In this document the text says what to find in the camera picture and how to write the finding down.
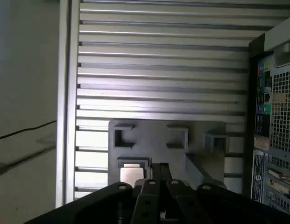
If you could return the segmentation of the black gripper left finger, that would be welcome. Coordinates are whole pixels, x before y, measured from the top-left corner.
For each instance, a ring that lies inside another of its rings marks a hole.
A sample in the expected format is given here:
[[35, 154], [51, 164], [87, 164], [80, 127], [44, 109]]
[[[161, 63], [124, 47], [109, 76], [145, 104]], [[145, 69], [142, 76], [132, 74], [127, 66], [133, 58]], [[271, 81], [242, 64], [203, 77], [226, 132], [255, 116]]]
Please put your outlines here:
[[159, 163], [134, 187], [117, 182], [28, 221], [30, 224], [157, 224], [160, 221]]

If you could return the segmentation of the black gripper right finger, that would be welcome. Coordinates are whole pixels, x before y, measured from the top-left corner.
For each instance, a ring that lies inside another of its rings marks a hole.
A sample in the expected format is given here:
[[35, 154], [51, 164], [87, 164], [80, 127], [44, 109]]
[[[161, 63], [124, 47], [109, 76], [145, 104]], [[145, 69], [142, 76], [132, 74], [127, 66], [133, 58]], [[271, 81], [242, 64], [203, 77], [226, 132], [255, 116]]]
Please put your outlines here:
[[160, 166], [171, 197], [167, 212], [180, 224], [290, 224], [290, 215], [227, 190], [205, 171], [196, 173], [203, 180], [193, 189], [172, 178], [168, 163]]

